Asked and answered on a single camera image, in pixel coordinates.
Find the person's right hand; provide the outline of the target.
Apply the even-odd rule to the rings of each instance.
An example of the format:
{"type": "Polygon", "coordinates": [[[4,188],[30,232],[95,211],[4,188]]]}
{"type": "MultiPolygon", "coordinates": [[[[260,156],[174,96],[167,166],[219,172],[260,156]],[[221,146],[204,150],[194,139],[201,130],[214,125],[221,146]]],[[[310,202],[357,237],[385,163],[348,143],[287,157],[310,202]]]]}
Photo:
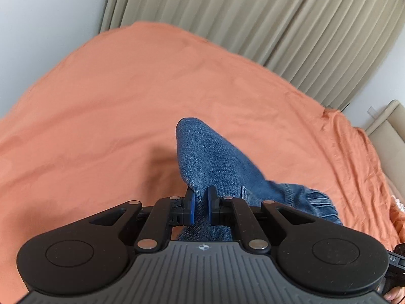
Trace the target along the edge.
{"type": "Polygon", "coordinates": [[[390,304],[404,303],[405,287],[395,287],[383,296],[390,304]]]}

